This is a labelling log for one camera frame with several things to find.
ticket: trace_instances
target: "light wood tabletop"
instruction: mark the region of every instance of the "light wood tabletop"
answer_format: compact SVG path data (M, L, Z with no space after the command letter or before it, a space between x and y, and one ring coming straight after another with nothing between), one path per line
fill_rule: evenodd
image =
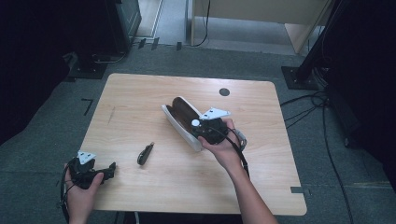
M226 88L228 96L219 94ZM228 110L247 138L250 179L275 215L301 216L304 195L276 88L267 81L110 75L81 150L96 154L95 169L117 164L99 188L96 210L238 214L233 183L208 150L194 151L161 105L183 96L201 113ZM143 166L137 157L151 142Z

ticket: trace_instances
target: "white bracket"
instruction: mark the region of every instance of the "white bracket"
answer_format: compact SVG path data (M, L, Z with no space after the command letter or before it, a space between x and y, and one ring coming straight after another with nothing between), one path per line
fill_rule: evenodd
M218 119L229 115L231 115L230 111L220 110L211 107L208 111L206 111L203 115L200 116L200 119Z
M91 161L95 157L96 157L96 155L91 152L84 152L84 151L78 152L78 159L79 159L79 163L81 165Z

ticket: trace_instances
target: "table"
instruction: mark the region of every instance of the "table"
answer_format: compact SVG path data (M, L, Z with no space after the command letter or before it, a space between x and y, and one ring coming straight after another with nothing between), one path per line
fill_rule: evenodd
M192 45L195 17L206 17L208 3L209 0L192 0ZM332 0L216 0L210 3L209 17L285 23L291 44L299 53L315 28L324 25L332 4Z
M221 96L227 88L230 95ZM194 151L167 120L161 105L183 96L198 110L231 111L247 137L250 178L276 215L305 214L276 88L266 81L112 74L81 150L95 153L95 169L117 163L99 188L96 210L238 214L233 183L208 150ZM136 162L151 142L145 165Z

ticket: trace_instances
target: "gray carpet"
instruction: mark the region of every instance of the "gray carpet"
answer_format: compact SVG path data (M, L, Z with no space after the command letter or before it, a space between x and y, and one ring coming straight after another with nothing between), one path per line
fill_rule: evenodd
M312 91L288 90L281 66L298 66L303 57L264 53L150 45L110 64L101 80L63 82L41 106L28 127L0 146L0 223L64 223L59 200L63 166L76 155L106 79L112 73L267 80L285 102ZM84 116L89 102L91 109ZM289 118L311 107L309 99L282 107ZM396 197L382 166L366 151L344 147L344 136L331 108L325 109L334 164L346 188L355 223L396 223ZM332 169L323 138L322 110L288 129L307 213L277 217L280 223L349 223L343 193ZM112 223L115 212L95 211L90 223Z

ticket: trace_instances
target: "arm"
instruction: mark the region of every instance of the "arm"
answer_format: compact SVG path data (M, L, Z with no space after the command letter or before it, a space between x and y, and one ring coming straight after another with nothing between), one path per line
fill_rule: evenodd
M224 122L230 129L234 129L232 120L225 119ZM232 132L229 132L228 137L238 144L237 137ZM203 137L198 137L198 139L204 148L215 155L219 164L224 167L233 181L244 223L277 223L274 215L268 209L242 168L241 160L232 145L227 140L217 145L210 145Z
M87 223L93 209L96 192L99 189L103 176L103 173L97 174L88 189L81 189L78 186L73 186L69 170L67 170L66 186L70 189L67 191L67 211L70 216L70 224Z

